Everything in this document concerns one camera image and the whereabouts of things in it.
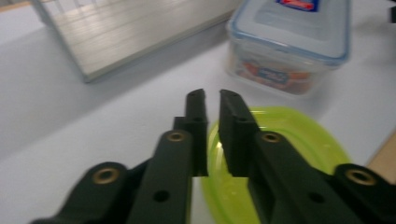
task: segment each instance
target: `container label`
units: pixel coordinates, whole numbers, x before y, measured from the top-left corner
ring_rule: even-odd
[[[320,0],[276,0],[285,7],[295,8],[301,11],[317,12]]]
[[[286,84],[289,80],[289,75],[287,73],[274,71],[268,68],[260,68],[258,75],[259,77],[273,81],[277,84]]]

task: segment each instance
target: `green plastic lid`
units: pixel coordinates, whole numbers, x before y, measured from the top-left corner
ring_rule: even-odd
[[[262,130],[283,134],[313,167],[324,173],[332,174],[335,166],[349,163],[332,136],[304,114],[280,106],[251,107],[250,110]],[[248,180],[228,173],[218,127],[216,123],[210,131],[209,177],[202,178],[209,209],[218,224],[260,224],[248,192]]]

